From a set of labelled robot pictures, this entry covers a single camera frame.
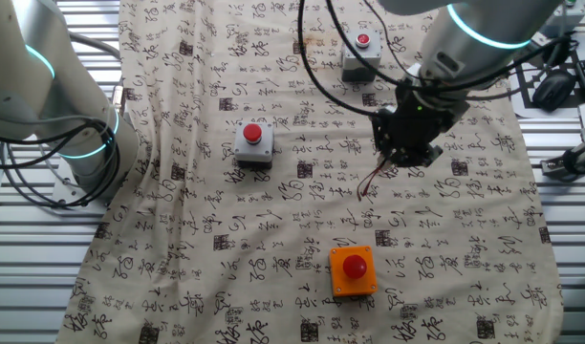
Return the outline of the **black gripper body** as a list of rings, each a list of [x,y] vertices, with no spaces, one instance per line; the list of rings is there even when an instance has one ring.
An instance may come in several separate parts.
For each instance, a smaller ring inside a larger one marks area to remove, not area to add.
[[[386,105],[371,118],[377,150],[430,143],[449,131],[469,109],[464,100],[447,100],[444,106],[426,102],[410,89],[411,78],[404,78],[395,91],[396,105]]]

